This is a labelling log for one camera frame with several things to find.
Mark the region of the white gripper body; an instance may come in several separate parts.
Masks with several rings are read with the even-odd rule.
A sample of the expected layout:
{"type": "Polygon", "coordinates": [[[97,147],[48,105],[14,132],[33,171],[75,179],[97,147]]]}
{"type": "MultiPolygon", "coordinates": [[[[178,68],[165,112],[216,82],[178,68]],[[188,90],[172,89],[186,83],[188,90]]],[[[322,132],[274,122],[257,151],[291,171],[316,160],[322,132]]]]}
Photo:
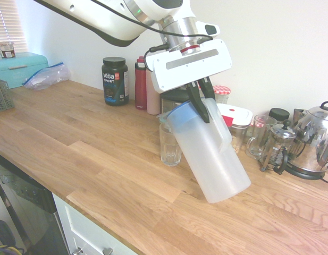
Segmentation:
{"type": "Polygon", "coordinates": [[[153,86],[160,94],[228,70],[231,65],[229,50],[221,39],[203,43],[199,52],[190,55],[174,51],[149,57],[153,86]]]}

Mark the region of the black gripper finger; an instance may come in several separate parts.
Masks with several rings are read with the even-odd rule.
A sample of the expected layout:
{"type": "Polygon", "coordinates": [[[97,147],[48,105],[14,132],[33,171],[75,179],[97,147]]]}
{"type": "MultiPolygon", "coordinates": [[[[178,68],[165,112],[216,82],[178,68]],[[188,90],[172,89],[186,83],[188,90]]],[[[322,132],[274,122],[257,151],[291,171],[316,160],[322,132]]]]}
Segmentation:
{"type": "Polygon", "coordinates": [[[213,98],[215,99],[214,89],[211,83],[210,78],[207,76],[205,78],[199,79],[198,84],[203,92],[205,98],[213,98]]]}
{"type": "Polygon", "coordinates": [[[190,82],[185,84],[184,86],[188,93],[189,99],[192,102],[199,116],[203,119],[205,123],[209,123],[208,111],[200,98],[198,85],[195,82],[190,82]]]}

